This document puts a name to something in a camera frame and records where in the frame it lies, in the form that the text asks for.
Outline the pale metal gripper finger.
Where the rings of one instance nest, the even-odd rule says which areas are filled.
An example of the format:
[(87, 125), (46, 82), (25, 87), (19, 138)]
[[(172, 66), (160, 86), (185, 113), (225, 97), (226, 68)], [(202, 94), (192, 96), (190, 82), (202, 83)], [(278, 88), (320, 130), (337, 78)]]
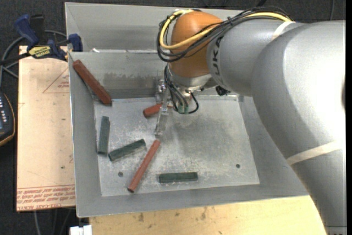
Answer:
[(156, 103), (163, 103), (163, 97), (166, 89), (167, 89), (167, 86), (164, 80), (160, 79), (157, 82), (157, 86), (156, 86), (156, 94), (155, 94)]
[(162, 136), (167, 125), (168, 120), (168, 108), (161, 107), (158, 113), (156, 128), (155, 128), (155, 136)]

